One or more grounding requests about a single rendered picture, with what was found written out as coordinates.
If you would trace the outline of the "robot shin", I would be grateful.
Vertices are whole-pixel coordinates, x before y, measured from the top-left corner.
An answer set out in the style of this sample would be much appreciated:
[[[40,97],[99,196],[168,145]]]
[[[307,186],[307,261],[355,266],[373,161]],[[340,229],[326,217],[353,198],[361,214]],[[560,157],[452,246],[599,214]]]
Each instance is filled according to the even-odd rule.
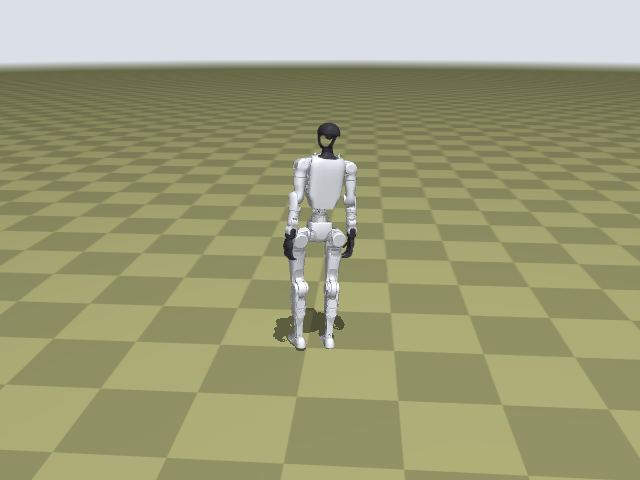
[[[326,320],[325,321],[325,338],[328,338],[329,334],[330,334],[330,337],[332,337],[334,320],[337,315],[338,304],[339,304],[338,295],[340,291],[340,286],[338,282],[336,282],[336,284],[337,284],[336,296],[329,297],[325,295],[324,297],[324,314],[325,314],[325,320]]]
[[[298,297],[299,289],[297,283],[293,283],[291,286],[291,311],[294,318],[294,329],[296,338],[302,337],[303,333],[303,320],[306,311],[306,297]]]

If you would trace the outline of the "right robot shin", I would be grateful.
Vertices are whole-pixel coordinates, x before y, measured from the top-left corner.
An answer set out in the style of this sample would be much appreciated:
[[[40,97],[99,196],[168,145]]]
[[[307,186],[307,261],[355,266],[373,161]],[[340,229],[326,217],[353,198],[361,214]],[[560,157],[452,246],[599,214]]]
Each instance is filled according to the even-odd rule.
[[[330,334],[330,337],[332,337],[334,320],[337,315],[338,304],[339,304],[338,295],[340,291],[340,286],[338,282],[336,282],[336,284],[337,284],[336,296],[329,297],[325,295],[324,297],[324,314],[325,314],[325,320],[326,320],[325,321],[325,338],[328,338],[329,334]]]

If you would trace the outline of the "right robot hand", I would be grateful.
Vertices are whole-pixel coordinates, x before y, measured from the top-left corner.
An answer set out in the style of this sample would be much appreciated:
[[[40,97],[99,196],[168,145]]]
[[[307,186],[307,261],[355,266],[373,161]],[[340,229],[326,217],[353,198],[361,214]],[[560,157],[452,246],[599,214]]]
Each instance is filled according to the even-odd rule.
[[[356,237],[356,230],[352,228],[350,230],[350,234],[346,234],[348,236],[347,242],[342,246],[343,248],[347,246],[346,251],[342,253],[343,258],[349,258],[352,255],[354,248],[354,237]]]

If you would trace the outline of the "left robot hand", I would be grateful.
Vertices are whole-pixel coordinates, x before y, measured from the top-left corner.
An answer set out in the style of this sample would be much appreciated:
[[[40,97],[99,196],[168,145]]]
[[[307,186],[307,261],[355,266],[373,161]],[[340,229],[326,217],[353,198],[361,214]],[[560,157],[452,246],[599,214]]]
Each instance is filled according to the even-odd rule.
[[[283,249],[284,249],[284,255],[289,259],[289,260],[297,260],[296,258],[293,257],[293,239],[295,238],[296,235],[296,229],[291,229],[290,231],[290,235],[285,233],[285,241],[284,241],[284,245],[283,245]]]

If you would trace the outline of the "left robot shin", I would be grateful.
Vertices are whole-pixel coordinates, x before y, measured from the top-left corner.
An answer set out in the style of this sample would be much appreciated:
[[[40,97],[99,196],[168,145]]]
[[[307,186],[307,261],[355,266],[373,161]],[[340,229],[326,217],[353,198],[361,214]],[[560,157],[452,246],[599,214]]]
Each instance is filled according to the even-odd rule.
[[[298,297],[299,289],[297,283],[293,283],[291,286],[291,311],[294,318],[294,329],[296,338],[302,337],[303,333],[303,320],[306,311],[306,297]]]

